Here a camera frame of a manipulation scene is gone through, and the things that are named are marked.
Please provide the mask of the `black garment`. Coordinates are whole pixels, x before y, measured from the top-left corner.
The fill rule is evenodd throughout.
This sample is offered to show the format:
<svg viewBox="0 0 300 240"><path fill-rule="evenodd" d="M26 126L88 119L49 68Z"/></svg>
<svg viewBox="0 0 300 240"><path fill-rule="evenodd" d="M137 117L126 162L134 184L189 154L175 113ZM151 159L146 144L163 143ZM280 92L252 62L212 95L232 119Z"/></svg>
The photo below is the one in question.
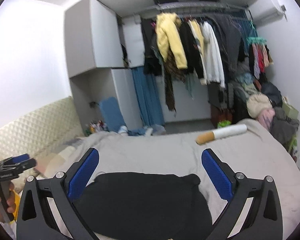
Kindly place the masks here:
<svg viewBox="0 0 300 240"><path fill-rule="evenodd" d="M200 178L105 173L74 202L93 232L113 239L206 239L212 231Z"/></svg>

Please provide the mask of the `pile of clothes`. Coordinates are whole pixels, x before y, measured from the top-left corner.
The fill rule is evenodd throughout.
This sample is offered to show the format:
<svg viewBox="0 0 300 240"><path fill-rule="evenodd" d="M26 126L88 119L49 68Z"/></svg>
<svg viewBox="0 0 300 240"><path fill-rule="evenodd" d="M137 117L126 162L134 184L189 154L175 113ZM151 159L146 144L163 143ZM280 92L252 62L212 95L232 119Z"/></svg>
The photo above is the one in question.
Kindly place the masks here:
<svg viewBox="0 0 300 240"><path fill-rule="evenodd" d="M287 152L297 147L299 112L279 89L269 82L264 73L254 76L254 69L246 62L239 62L236 71L230 72L228 83L228 107L232 122L251 118L258 121Z"/></svg>

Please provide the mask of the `cream quilted headboard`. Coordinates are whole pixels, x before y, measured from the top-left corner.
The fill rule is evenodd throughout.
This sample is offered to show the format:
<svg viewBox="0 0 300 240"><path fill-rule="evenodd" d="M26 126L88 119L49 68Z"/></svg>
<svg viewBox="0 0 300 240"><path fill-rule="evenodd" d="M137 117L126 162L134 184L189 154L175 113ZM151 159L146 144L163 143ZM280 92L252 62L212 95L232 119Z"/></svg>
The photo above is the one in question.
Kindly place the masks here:
<svg viewBox="0 0 300 240"><path fill-rule="evenodd" d="M35 156L51 146L81 137L83 130L72 97L40 107L0 128L0 160Z"/></svg>

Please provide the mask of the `patchwork pillow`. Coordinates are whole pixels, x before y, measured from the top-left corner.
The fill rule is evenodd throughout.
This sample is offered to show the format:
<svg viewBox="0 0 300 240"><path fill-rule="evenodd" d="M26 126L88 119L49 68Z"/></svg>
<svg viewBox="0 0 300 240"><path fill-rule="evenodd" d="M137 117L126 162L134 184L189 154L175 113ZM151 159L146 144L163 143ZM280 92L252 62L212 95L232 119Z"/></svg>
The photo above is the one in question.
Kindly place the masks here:
<svg viewBox="0 0 300 240"><path fill-rule="evenodd" d="M77 149L83 144L85 137L76 137L61 145L55 146L35 157L37 165L34 170L44 178L52 178L62 167L67 170L71 166L68 162L77 157Z"/></svg>

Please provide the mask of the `grey bed sheet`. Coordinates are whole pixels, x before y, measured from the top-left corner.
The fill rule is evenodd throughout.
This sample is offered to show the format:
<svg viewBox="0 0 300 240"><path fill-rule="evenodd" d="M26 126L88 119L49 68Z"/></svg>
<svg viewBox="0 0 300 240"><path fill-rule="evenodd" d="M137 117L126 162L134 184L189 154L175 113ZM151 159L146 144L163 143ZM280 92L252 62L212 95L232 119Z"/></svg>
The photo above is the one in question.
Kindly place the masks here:
<svg viewBox="0 0 300 240"><path fill-rule="evenodd" d="M290 154L257 121L244 119L243 134L207 143L221 161L248 178L272 176L280 198L283 237L287 238L300 223L300 171ZM226 205L205 172L201 155L205 146L196 144L198 133L179 133L152 137L126 137L99 132L83 138L75 150L64 150L38 179L65 172L91 147L100 154L94 176L109 172L175 174L191 173L200 178L200 192L207 200L212 218L217 219Z"/></svg>

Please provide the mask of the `bottles on nightstand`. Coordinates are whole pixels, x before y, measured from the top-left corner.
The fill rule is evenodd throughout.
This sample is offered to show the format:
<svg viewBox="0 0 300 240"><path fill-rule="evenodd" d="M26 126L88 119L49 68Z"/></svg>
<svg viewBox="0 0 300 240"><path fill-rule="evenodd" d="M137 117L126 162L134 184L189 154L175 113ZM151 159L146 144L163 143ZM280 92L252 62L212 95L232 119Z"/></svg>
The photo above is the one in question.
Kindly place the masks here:
<svg viewBox="0 0 300 240"><path fill-rule="evenodd" d="M91 133L98 133L98 132L108 132L108 126L105 122L98 120L98 121L91 121L89 124L89 130Z"/></svg>

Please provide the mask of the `blue chair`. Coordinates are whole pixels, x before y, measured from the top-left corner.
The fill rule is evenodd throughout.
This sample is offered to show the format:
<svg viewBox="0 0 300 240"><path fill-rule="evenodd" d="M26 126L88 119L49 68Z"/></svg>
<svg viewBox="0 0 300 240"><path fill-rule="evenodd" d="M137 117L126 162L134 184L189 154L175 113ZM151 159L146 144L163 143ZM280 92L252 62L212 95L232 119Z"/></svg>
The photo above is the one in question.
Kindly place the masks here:
<svg viewBox="0 0 300 240"><path fill-rule="evenodd" d="M100 101L99 107L110 132L128 134L128 128L115 97L109 97Z"/></svg>

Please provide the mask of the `cigarette shaped pillow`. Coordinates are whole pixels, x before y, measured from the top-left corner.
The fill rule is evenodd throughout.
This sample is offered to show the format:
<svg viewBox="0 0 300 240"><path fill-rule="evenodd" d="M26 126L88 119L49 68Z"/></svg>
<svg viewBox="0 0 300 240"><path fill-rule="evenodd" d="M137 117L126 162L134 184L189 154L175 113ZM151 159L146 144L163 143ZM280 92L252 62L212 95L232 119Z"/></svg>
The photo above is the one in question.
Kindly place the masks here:
<svg viewBox="0 0 300 240"><path fill-rule="evenodd" d="M196 138L196 143L198 145L203 145L207 142L211 142L217 139L222 139L234 135L243 134L248 130L247 126L245 124L239 124L239 125L230 125L218 129L213 129L208 132L204 132L203 134L200 134Z"/></svg>

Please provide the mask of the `grey tall wardrobe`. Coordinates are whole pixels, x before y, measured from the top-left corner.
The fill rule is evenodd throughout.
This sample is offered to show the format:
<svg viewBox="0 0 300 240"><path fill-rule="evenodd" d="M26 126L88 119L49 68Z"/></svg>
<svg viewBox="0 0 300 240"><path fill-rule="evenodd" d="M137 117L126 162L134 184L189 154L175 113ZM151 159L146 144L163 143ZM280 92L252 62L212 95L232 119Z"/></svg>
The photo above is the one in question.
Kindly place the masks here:
<svg viewBox="0 0 300 240"><path fill-rule="evenodd" d="M65 12L64 38L81 125L101 120L100 102L115 97L127 127L142 127L132 71L124 66L115 12L98 0L81 0Z"/></svg>

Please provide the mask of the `blue curtain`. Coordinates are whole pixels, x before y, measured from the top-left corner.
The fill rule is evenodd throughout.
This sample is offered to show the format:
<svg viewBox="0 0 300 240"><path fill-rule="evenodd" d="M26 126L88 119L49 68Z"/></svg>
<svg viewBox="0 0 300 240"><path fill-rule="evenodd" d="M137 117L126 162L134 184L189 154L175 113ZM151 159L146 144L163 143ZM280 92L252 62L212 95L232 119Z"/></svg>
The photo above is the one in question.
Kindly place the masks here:
<svg viewBox="0 0 300 240"><path fill-rule="evenodd" d="M144 74L143 66L132 68L132 76L143 124L163 126L165 121L155 76Z"/></svg>

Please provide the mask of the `white hanging garment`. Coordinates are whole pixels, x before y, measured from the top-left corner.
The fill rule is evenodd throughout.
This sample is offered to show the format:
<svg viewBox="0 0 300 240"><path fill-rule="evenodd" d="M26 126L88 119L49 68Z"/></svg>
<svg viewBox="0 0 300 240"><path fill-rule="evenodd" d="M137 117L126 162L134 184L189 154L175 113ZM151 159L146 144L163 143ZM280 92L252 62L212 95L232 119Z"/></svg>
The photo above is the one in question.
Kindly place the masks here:
<svg viewBox="0 0 300 240"><path fill-rule="evenodd" d="M221 88L225 88L225 76L221 53L213 28L205 21L201 24L201 31L204 38L203 59L207 82L215 82L218 83Z"/></svg>

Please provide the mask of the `teal clip hanger with socks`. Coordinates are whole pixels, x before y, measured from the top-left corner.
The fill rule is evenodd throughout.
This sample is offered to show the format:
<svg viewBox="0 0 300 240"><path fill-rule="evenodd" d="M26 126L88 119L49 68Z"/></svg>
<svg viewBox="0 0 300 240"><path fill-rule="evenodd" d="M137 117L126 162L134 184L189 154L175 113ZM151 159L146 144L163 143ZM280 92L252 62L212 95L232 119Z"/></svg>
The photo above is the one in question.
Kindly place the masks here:
<svg viewBox="0 0 300 240"><path fill-rule="evenodd" d="M250 21L251 29L246 38L248 44L249 68L253 77L257 80L265 79L266 68L274 64L265 38L257 35L253 21Z"/></svg>

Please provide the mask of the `black hanging coat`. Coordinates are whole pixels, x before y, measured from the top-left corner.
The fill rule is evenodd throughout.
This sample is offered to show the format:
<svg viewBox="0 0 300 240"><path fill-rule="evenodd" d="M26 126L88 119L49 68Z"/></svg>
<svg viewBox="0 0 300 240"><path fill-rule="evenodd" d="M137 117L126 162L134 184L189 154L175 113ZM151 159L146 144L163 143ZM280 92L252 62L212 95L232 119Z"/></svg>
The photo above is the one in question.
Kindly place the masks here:
<svg viewBox="0 0 300 240"><path fill-rule="evenodd" d="M155 33L155 22L151 19L141 19L141 32L143 44L145 48L144 53L144 69L145 75L162 75L162 66L156 55L157 48L157 35Z"/></svg>

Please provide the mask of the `yellow fleece jacket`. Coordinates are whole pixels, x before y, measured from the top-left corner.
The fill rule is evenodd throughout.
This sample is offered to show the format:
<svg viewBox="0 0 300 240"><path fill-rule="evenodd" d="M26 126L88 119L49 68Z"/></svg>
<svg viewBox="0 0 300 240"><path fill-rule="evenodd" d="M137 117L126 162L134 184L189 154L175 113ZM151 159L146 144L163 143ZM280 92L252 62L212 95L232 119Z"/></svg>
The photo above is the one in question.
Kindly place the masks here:
<svg viewBox="0 0 300 240"><path fill-rule="evenodd" d="M157 34L157 46L166 62L168 51L173 53L178 69L187 69L185 51L180 39L178 28L181 20L176 13L160 13L157 15L155 32Z"/></svg>

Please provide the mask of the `white air conditioner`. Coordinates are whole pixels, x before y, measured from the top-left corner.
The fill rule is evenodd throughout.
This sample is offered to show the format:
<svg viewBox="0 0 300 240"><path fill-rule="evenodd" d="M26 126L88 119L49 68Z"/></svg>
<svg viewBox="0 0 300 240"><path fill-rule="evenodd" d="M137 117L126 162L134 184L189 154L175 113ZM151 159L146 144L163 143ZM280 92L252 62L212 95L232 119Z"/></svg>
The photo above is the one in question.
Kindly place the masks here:
<svg viewBox="0 0 300 240"><path fill-rule="evenodd" d="M251 0L248 10L256 27L262 27L273 22L285 19L286 7L278 0Z"/></svg>

